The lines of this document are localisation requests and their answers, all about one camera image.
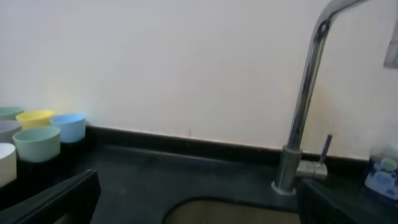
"blue cup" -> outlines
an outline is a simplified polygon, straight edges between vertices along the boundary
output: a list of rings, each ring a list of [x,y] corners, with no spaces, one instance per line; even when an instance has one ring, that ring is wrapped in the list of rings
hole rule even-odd
[[[61,129],[61,142],[73,143],[86,136],[86,116],[65,114],[50,119],[51,125]]]

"countertop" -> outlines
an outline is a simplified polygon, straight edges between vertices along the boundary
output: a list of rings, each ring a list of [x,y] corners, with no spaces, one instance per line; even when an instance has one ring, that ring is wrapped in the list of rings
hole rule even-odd
[[[162,223],[176,205],[195,198],[297,211],[296,197],[271,188],[277,167],[200,159],[120,146],[98,146],[70,172],[98,172],[101,197],[92,223]]]

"faucet spout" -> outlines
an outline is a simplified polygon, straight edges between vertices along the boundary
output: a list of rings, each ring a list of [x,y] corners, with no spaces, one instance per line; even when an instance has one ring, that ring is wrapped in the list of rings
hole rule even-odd
[[[368,0],[332,0],[318,18],[311,37],[307,61],[305,62],[289,140],[287,145],[283,147],[277,177],[275,182],[272,183],[274,190],[280,194],[294,194],[295,173],[301,160],[300,143],[330,27],[341,11],[366,1]]]

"yellow cup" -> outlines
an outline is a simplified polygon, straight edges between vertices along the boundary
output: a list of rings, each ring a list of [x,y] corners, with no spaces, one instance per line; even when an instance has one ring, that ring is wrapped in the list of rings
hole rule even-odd
[[[50,119],[55,116],[52,110],[37,110],[21,113],[16,119],[21,122],[22,130],[36,128],[40,126],[50,126]]]

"wall outlet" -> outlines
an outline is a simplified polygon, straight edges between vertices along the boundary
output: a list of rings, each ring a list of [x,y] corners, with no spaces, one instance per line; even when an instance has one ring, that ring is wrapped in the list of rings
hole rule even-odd
[[[386,68],[398,68],[398,21],[396,22],[396,28],[387,49],[384,66]]]

